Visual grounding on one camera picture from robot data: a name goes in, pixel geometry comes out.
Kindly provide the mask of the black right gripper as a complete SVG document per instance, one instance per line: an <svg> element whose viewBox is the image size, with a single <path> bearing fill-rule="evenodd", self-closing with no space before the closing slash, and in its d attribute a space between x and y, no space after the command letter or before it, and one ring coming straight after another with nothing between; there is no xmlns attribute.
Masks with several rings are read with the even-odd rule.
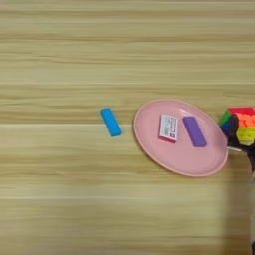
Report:
<svg viewBox="0 0 255 255"><path fill-rule="evenodd" d="M235 114L233 114L230 118L230 127L229 127L229 135L228 135L229 148L245 152L251 163L252 171L255 171L255 144L252 144L250 146L241 144L237 137L238 128L239 128L239 118Z"/></svg>

